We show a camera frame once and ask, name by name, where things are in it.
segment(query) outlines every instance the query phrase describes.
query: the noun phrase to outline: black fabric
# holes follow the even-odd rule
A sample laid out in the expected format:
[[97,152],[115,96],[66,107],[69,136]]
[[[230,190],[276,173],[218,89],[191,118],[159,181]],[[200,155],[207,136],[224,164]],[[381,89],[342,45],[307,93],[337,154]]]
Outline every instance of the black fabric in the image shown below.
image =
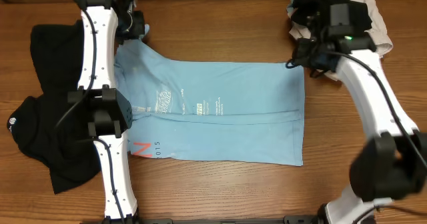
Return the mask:
[[351,0],[294,0],[292,6],[296,9],[291,20],[303,26],[308,26],[310,18],[320,14],[321,27],[330,25],[330,6],[347,3],[349,7],[350,23],[356,32],[372,28],[372,20],[368,14],[368,6]]
[[50,169],[54,193],[84,184],[99,170],[93,143],[87,139],[85,110],[75,110],[54,130],[56,122],[68,110],[67,92],[76,90],[83,64],[83,27],[38,25],[31,33],[31,57],[43,94],[27,97],[7,120],[19,150],[44,163]]

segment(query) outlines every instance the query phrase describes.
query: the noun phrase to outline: light blue fabric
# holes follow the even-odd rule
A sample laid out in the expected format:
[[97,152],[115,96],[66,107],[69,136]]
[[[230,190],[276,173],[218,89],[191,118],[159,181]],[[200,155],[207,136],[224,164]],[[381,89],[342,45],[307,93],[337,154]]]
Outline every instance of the light blue fabric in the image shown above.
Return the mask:
[[301,67],[174,61],[132,40],[115,77],[133,109],[134,155],[302,165]]

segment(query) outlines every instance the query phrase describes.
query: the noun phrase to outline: wooden table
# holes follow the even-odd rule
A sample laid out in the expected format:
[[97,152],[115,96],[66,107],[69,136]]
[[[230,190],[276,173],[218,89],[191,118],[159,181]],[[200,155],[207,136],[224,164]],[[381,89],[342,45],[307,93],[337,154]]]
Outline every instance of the wooden table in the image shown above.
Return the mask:
[[[149,45],[187,61],[287,60],[288,0],[146,1]],[[394,48],[383,66],[396,95],[421,130],[427,130],[427,0],[377,0]],[[73,4],[0,5],[0,120],[41,89],[29,52],[32,26],[73,24]],[[348,169],[365,144],[348,91],[327,79],[306,77],[304,166],[176,161],[131,156],[139,212],[145,218],[219,219],[315,213],[340,196]],[[427,192],[396,203],[427,209]],[[79,223],[103,218],[101,175],[54,195],[48,168],[24,156],[0,128],[0,223]],[[395,211],[380,223],[425,223]]]

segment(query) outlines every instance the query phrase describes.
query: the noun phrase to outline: cable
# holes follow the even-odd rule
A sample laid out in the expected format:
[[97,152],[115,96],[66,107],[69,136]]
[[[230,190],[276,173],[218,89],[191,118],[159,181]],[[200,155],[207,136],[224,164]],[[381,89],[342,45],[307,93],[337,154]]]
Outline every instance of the cable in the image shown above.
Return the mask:
[[423,156],[421,155],[421,153],[419,152],[418,148],[415,146],[415,143],[411,140],[409,134],[405,131],[405,128],[403,127],[402,123],[400,122],[399,116],[397,115],[396,111],[394,110],[392,101],[390,100],[390,97],[387,94],[387,90],[384,87],[384,85],[382,84],[380,78],[377,76],[376,72],[374,70],[372,70],[367,64],[365,64],[363,61],[352,57],[351,55],[345,54],[345,53],[340,53],[337,51],[323,51],[322,53],[325,54],[329,54],[329,55],[338,55],[341,57],[345,57],[347,59],[350,59],[354,62],[356,62],[357,64],[361,65],[363,68],[365,68],[371,75],[372,77],[375,79],[375,81],[377,82],[378,86],[381,89],[382,94],[384,95],[384,98],[386,99],[388,108],[390,109],[390,112],[393,116],[393,120],[396,123],[396,125],[398,126],[400,132],[402,133],[402,135],[405,137],[405,139],[408,141],[408,144],[411,146],[411,148],[414,150],[417,158],[419,158],[419,160],[421,161],[421,164],[424,166],[425,170],[427,170],[427,163],[426,160],[424,160]]
[[[77,2],[77,0],[73,0],[77,6],[79,6],[79,3]],[[86,15],[87,20],[89,21],[89,24],[91,25],[91,29],[92,29],[92,36],[93,36],[93,59],[92,59],[92,73],[91,73],[91,80],[89,82],[89,85],[87,86],[87,89],[85,91],[85,93],[83,94],[83,96],[81,97],[81,99],[74,103],[73,106],[71,106],[67,112],[64,113],[64,115],[59,119],[59,121],[56,123],[55,125],[55,130],[62,124],[62,122],[65,120],[65,118],[67,118],[67,116],[73,112],[73,110],[89,95],[90,90],[92,89],[93,86],[93,82],[95,80],[95,66],[96,66],[96,53],[97,53],[97,45],[96,45],[96,31],[95,31],[95,26],[93,25],[93,21],[92,18],[89,16],[89,14],[87,13],[86,10],[82,9],[80,6],[79,8],[81,9],[81,11]]]
[[403,213],[407,213],[407,214],[411,214],[411,215],[416,215],[416,216],[419,216],[419,217],[427,218],[427,213],[423,213],[423,212],[419,212],[419,211],[414,211],[414,210],[403,208],[403,207],[397,207],[397,206],[391,206],[391,205],[383,205],[383,206],[374,206],[374,207],[368,209],[363,214],[361,214],[358,218],[356,218],[353,221],[352,224],[358,224],[358,222],[361,221],[363,218],[365,218],[369,213],[371,213],[374,210],[380,211],[381,208],[383,208],[383,209],[385,209],[385,208],[393,209],[393,210],[400,211],[400,212],[403,212]]
[[115,199],[115,204],[117,205],[117,209],[119,209],[121,222],[123,224],[125,224],[125,217],[123,215],[123,211],[121,210],[119,197],[117,197],[117,189],[115,188],[115,185],[114,185],[113,159],[111,157],[111,151],[109,150],[110,146],[104,140],[98,139],[98,138],[89,138],[89,139],[79,140],[79,141],[76,141],[76,143],[83,143],[83,142],[87,142],[87,141],[97,141],[99,143],[102,143],[105,147],[105,150],[107,150],[108,163],[109,163],[109,179],[111,181],[111,191],[113,192],[113,196]]

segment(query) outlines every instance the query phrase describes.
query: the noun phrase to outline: folded blue shirt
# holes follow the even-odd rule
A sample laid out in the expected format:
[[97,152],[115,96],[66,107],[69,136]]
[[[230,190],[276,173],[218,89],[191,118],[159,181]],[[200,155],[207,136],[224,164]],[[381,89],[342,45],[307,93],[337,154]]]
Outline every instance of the folded blue shirt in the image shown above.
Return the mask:
[[133,109],[134,155],[302,165],[302,67],[174,61],[131,40],[115,78]]

